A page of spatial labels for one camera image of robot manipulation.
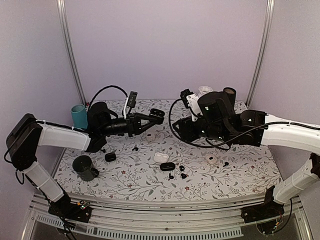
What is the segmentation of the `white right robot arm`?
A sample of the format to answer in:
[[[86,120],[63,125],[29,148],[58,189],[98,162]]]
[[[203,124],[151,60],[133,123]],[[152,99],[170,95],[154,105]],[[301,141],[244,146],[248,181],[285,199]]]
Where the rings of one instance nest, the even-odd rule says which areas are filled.
[[[176,138],[194,145],[199,138],[218,141],[221,145],[282,146],[310,152],[305,164],[265,194],[259,206],[262,218],[269,218],[292,197],[320,180],[320,127],[296,122],[259,110],[235,112],[236,91],[225,88],[202,95],[188,89],[180,93],[180,100],[190,110],[190,116],[170,123]]]

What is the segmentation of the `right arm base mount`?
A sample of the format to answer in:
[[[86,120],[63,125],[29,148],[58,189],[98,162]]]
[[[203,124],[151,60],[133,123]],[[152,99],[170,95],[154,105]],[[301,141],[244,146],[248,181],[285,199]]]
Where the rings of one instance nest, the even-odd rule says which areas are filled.
[[[263,203],[243,207],[241,209],[241,217],[245,223],[282,216],[285,213],[284,204],[275,202],[273,196],[274,189],[274,185],[267,189]]]

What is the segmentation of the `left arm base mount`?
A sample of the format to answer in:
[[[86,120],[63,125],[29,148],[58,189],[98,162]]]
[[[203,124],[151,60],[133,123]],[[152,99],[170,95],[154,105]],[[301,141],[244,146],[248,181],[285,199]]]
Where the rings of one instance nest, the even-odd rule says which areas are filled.
[[[62,189],[62,197],[57,201],[49,200],[48,213],[62,219],[74,220],[88,223],[92,214],[91,203],[87,200],[80,200],[72,203],[70,196]]]

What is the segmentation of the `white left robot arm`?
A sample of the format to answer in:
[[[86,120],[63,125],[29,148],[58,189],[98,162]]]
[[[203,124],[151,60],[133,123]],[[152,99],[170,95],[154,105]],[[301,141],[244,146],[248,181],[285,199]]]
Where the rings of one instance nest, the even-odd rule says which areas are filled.
[[[10,163],[55,203],[55,209],[63,216],[74,213],[74,205],[67,194],[38,162],[37,148],[51,146],[96,153],[107,143],[109,136],[137,136],[155,125],[161,125],[165,113],[152,108],[148,115],[134,112],[118,117],[103,101],[94,103],[87,111],[86,130],[37,120],[27,113],[6,139]]]

